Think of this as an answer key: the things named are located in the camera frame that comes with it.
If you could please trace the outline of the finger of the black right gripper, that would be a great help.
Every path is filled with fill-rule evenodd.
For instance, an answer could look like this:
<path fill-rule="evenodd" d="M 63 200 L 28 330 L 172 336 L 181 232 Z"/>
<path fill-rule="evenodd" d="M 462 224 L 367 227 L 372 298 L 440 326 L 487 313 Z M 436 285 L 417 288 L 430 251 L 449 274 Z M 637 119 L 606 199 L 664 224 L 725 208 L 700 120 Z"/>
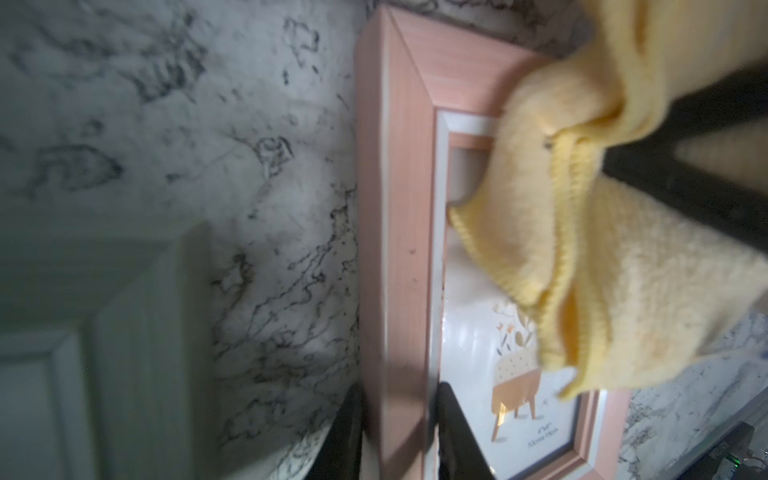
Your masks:
<path fill-rule="evenodd" d="M 740 69 L 675 100 L 644 139 L 608 149 L 602 172 L 684 217 L 760 252 L 767 250 L 767 195 L 722 167 L 685 160 L 682 147 L 767 119 L 767 65 Z"/>

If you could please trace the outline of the pink picture frame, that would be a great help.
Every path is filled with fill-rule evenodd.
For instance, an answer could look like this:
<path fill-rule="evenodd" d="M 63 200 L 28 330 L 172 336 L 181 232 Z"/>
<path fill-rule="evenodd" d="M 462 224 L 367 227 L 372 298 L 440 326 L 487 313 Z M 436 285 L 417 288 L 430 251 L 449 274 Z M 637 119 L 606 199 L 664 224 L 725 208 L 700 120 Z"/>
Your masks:
<path fill-rule="evenodd" d="M 380 5 L 355 51 L 361 382 L 379 479 L 437 473 L 449 153 L 491 146 L 532 51 Z"/>

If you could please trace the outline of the yellow cleaning cloth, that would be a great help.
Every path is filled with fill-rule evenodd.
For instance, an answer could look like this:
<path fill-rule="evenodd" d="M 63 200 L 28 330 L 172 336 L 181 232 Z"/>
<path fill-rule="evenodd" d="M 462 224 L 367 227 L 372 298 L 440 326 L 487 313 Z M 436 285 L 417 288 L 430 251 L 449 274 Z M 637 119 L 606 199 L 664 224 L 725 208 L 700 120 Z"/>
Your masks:
<path fill-rule="evenodd" d="M 602 172 L 673 102 L 767 65 L 763 1 L 588 1 L 592 38 L 527 74 L 490 162 L 450 222 L 470 258 L 535 322 L 561 391 L 642 388 L 708 357 L 767 291 L 767 256 Z M 767 119 L 693 140 L 685 160 L 767 192 Z"/>

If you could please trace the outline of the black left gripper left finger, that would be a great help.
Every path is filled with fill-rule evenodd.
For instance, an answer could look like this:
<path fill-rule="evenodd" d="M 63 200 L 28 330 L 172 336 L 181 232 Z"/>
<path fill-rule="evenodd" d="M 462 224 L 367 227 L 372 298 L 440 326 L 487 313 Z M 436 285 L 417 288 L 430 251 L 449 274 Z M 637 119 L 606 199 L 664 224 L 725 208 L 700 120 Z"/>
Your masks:
<path fill-rule="evenodd" d="M 354 383 L 348 389 L 305 480 L 358 480 L 364 421 L 364 391 L 359 383 Z"/>

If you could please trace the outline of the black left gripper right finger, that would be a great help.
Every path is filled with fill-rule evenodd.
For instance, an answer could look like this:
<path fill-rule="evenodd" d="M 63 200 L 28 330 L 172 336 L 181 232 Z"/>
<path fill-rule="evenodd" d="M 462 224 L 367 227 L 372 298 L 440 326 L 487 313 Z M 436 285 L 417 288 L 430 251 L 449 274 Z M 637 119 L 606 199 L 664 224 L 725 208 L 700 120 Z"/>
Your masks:
<path fill-rule="evenodd" d="M 495 480 L 452 387 L 440 382 L 436 393 L 439 480 Z"/>

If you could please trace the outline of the grey-green picture frame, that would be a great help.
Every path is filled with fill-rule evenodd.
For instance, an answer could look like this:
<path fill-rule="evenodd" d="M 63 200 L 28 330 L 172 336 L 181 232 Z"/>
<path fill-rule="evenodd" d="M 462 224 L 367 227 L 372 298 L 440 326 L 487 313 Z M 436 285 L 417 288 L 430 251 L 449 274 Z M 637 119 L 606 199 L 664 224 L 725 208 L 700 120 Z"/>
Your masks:
<path fill-rule="evenodd" d="M 214 479 L 206 223 L 1 219 L 1 475 Z"/>

